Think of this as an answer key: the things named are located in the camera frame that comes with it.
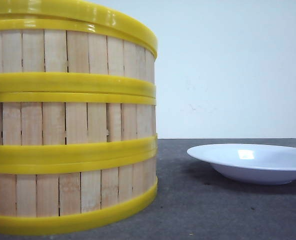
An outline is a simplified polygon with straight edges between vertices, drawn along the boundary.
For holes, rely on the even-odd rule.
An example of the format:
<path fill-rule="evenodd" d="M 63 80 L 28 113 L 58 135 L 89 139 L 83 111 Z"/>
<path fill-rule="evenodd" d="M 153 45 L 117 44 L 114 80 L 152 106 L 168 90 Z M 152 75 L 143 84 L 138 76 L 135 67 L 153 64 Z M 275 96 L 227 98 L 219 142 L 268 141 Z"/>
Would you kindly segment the bamboo steamer basket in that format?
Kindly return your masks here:
<path fill-rule="evenodd" d="M 101 170 L 152 159 L 153 110 L 134 103 L 3 103 L 0 173 Z"/>
<path fill-rule="evenodd" d="M 146 208 L 156 197 L 156 159 L 151 158 L 133 166 L 111 170 L 114 185 L 112 196 L 101 203 L 101 184 L 96 183 L 94 204 L 82 204 L 79 173 L 61 174 L 58 181 L 57 213 L 49 216 L 41 204 L 46 193 L 37 181 L 37 217 L 0 215 L 0 234 L 41 236 L 65 234 L 102 227 L 126 219 Z"/>
<path fill-rule="evenodd" d="M 156 103 L 143 74 L 124 74 L 124 45 L 152 66 L 157 39 L 134 19 L 119 24 L 0 15 L 0 103 Z"/>

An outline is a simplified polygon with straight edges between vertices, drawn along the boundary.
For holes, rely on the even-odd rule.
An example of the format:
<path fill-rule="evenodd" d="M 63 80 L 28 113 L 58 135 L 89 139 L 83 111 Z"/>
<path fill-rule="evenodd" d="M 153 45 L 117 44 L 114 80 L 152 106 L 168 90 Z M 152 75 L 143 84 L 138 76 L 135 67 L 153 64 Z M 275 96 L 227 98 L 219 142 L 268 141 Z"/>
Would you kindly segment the woven bamboo steamer lid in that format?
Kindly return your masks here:
<path fill-rule="evenodd" d="M 23 29 L 94 33 L 132 42 L 157 56 L 155 34 L 138 20 L 85 0 L 0 0 L 0 31 Z"/>

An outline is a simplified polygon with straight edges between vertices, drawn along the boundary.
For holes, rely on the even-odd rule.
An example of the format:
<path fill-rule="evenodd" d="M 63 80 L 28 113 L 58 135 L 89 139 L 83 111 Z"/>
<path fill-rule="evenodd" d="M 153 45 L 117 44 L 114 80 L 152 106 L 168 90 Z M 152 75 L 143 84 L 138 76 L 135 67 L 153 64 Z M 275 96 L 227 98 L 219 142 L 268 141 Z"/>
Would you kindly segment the white shallow plate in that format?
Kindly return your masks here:
<path fill-rule="evenodd" d="M 296 147 L 220 143 L 194 146 L 187 154 L 240 182 L 283 185 L 296 180 Z"/>

